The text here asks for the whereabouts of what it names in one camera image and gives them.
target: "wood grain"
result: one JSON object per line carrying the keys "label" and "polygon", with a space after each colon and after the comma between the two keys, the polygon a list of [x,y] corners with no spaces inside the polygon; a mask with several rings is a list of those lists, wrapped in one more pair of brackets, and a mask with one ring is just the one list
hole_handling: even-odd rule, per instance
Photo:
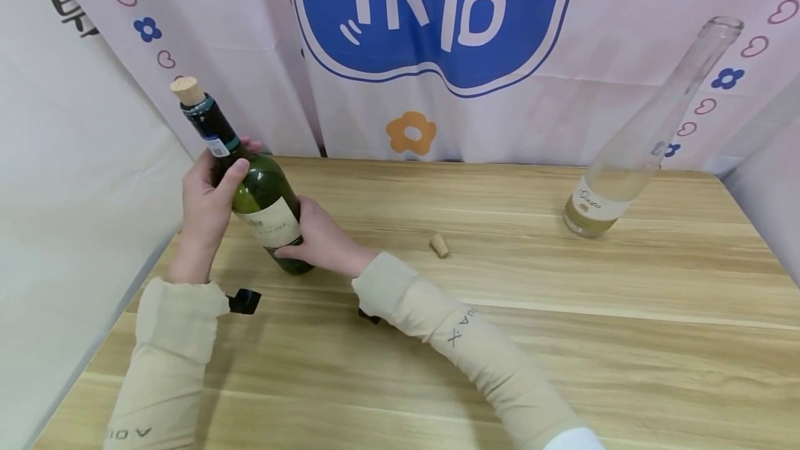
{"label": "wood grain", "polygon": [[[355,238],[509,330],[607,449],[800,449],[800,292],[715,177],[659,172],[604,239],[583,240],[560,219],[577,168],[280,163]],[[357,318],[345,278],[283,274],[236,218],[212,272],[263,298],[221,319],[200,448],[511,449],[446,360]],[[100,448],[137,302],[36,449]]]}

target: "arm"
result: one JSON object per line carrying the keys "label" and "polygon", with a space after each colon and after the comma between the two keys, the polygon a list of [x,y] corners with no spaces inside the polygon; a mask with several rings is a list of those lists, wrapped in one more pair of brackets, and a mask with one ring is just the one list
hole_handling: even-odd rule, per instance
{"label": "arm", "polygon": [[603,450],[508,334],[394,256],[357,244],[312,199],[300,202],[303,244],[284,247],[276,256],[353,278],[364,313],[430,343],[461,369],[494,406],[517,449]]}
{"label": "arm", "polygon": [[[252,151],[258,142],[242,141]],[[105,450],[179,450],[194,444],[203,377],[228,298],[209,283],[211,262],[231,218],[246,160],[212,184],[205,151],[183,178],[183,230],[167,278],[154,278],[139,301],[136,347],[106,431]]]}
{"label": "arm", "polygon": [[149,282],[104,449],[190,448],[217,317],[227,312],[228,299],[216,283]]}

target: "hand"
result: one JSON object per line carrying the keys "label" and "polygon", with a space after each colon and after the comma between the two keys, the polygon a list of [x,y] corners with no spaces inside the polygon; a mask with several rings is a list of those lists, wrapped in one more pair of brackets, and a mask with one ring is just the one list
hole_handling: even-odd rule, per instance
{"label": "hand", "polygon": [[301,196],[298,199],[303,243],[282,247],[275,251],[275,256],[304,260],[309,265],[351,278],[361,276],[378,252],[362,247],[350,238],[319,203]]}
{"label": "hand", "polygon": [[[252,152],[263,144],[247,137],[242,143]],[[231,220],[231,203],[249,164],[239,159],[214,186],[216,160],[209,150],[202,152],[183,177],[183,228],[178,251],[169,265],[167,280],[173,283],[207,283],[211,262],[222,243]]]}

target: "beige arm sleeve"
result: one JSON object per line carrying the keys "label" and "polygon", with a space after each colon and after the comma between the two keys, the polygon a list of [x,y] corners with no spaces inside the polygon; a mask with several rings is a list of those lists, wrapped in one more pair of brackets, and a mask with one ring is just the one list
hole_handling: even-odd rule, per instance
{"label": "beige arm sleeve", "polygon": [[389,254],[353,281],[364,313],[430,343],[478,386],[517,449],[602,450],[510,336]]}
{"label": "beige arm sleeve", "polygon": [[216,283],[172,285],[161,278],[148,283],[105,450],[190,448],[217,317],[227,312],[228,299]]}

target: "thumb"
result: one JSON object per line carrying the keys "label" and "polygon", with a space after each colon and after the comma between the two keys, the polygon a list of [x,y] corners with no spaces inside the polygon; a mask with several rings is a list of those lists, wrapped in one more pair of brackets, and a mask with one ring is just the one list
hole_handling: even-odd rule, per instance
{"label": "thumb", "polygon": [[217,186],[218,194],[222,195],[227,201],[230,201],[230,199],[233,198],[233,193],[236,193],[243,178],[247,175],[248,170],[249,162],[247,160],[243,158],[236,160],[236,162],[231,165],[231,168],[225,172],[222,181],[219,182]]}
{"label": "thumb", "polygon": [[275,257],[278,257],[278,259],[304,260],[302,257],[303,252],[302,245],[286,245],[285,247],[275,250]]}

